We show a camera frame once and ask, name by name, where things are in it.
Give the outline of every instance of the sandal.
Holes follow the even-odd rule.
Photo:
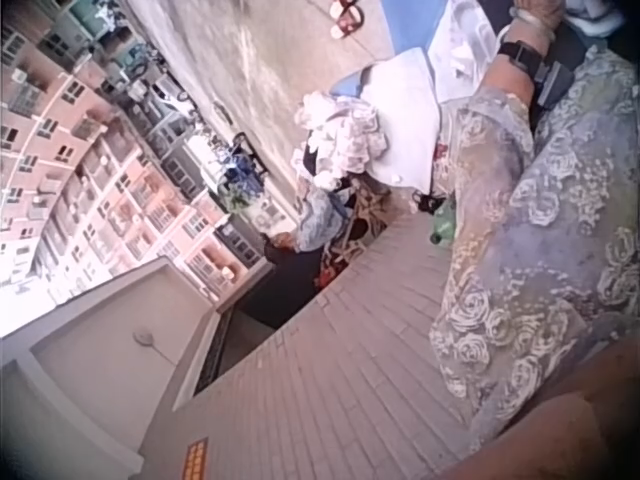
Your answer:
[[[338,21],[345,10],[348,10],[349,7],[354,6],[357,1],[358,0],[335,0],[329,8],[329,15],[335,21]]]
[[[336,24],[331,27],[331,36],[339,40],[346,38],[356,32],[364,21],[364,14],[359,7],[354,5],[354,1],[339,0],[333,2],[330,9],[330,15],[333,16],[340,9],[341,13],[336,19]]]

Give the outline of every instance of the green bottle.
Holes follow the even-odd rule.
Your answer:
[[[456,200],[449,197],[434,214],[433,233],[430,240],[434,245],[449,246],[456,236]]]

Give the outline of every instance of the pink building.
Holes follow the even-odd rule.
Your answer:
[[[251,264],[214,235],[229,217],[206,189],[187,198],[159,167],[103,98],[108,73],[95,55],[52,59],[57,22],[33,2],[3,18],[0,281],[35,271],[62,303],[167,256],[218,299]]]

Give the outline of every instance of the pavement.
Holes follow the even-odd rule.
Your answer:
[[[289,199],[289,160],[306,138],[293,121],[303,95],[393,55],[379,0],[359,1],[364,26],[343,40],[329,34],[330,0],[125,1],[203,117],[226,139],[245,131]]]

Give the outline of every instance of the sky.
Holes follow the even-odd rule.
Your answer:
[[[15,286],[0,289],[0,338],[55,308],[45,281],[31,280],[26,288],[19,295]]]

